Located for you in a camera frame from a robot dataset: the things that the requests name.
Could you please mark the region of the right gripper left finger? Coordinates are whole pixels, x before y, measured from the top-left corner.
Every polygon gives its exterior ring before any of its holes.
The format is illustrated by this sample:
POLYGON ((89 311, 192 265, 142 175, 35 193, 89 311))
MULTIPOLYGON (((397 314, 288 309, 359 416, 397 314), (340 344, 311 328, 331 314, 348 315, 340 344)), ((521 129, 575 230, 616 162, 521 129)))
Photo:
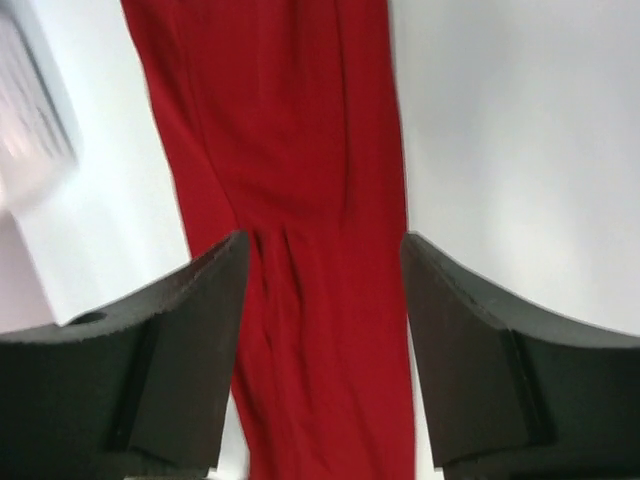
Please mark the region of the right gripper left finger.
POLYGON ((219 458, 249 269, 235 232, 65 326, 1 337, 5 479, 203 479, 219 458))

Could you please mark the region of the red t shirt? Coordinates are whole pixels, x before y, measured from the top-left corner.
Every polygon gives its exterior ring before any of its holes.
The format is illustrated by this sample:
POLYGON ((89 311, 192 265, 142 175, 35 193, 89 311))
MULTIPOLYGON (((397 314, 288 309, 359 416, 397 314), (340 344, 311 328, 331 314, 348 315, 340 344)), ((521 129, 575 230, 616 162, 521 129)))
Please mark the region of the red t shirt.
POLYGON ((253 479, 411 479, 405 175, 383 1, 126 1, 193 255, 250 238, 253 479))

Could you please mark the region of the white plastic laundry basket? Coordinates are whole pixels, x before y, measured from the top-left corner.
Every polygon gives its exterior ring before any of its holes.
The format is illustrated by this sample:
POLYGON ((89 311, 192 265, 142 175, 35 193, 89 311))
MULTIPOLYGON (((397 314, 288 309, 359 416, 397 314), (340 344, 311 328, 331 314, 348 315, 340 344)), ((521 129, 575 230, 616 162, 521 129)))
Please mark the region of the white plastic laundry basket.
POLYGON ((2 8, 1 164, 30 170, 74 162, 75 152, 31 49, 14 16, 2 8))

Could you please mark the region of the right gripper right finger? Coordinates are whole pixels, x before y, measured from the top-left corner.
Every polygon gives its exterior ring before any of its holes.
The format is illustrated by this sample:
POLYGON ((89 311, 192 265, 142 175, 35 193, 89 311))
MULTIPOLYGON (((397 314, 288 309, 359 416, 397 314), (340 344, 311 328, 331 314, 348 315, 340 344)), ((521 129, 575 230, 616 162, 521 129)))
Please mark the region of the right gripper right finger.
POLYGON ((635 479, 639 340, 534 305, 416 233, 401 264, 434 466, 448 479, 635 479))

